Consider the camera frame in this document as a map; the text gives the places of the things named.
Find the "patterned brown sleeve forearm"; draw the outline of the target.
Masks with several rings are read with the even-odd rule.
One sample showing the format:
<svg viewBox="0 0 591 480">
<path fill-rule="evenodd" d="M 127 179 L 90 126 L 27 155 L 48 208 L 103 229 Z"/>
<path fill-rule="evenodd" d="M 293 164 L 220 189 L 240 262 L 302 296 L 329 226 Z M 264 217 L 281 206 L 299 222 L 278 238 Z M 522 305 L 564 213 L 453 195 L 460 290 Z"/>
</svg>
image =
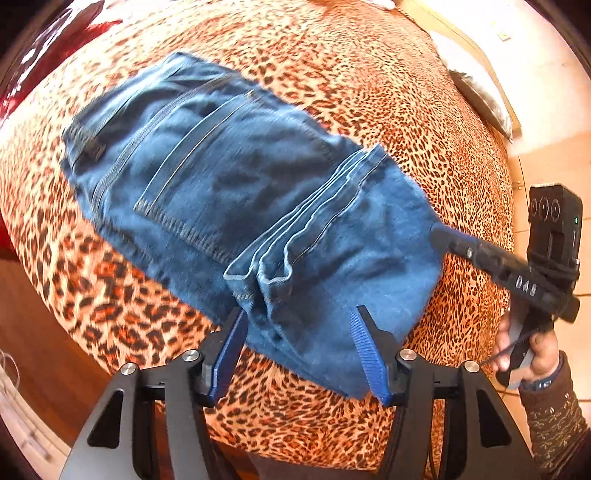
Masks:
<svg viewBox="0 0 591 480">
<path fill-rule="evenodd" d="M 590 477 L 590 427 L 573 387 L 565 352 L 556 371 L 519 387 L 526 411 L 533 459 L 543 479 Z"/>
</svg>

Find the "person right hand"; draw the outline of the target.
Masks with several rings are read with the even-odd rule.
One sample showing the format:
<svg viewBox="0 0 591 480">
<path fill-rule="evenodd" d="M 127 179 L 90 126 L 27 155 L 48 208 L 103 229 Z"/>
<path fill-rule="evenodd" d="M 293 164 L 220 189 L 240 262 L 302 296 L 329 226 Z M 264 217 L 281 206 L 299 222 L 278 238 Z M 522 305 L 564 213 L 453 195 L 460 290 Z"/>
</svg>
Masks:
<svg viewBox="0 0 591 480">
<path fill-rule="evenodd" d="M 494 372 L 505 372 L 510 367 L 510 355 L 501 355 L 500 352 L 507 349 L 511 344 L 510 329 L 512 327 L 511 311 L 507 310 L 501 317 L 498 332 L 496 335 L 492 362 Z M 539 332 L 530 337 L 530 349 L 533 352 L 533 359 L 529 366 L 517 370 L 517 379 L 532 383 L 550 377 L 560 365 L 560 351 L 557 336 L 553 330 Z"/>
</svg>

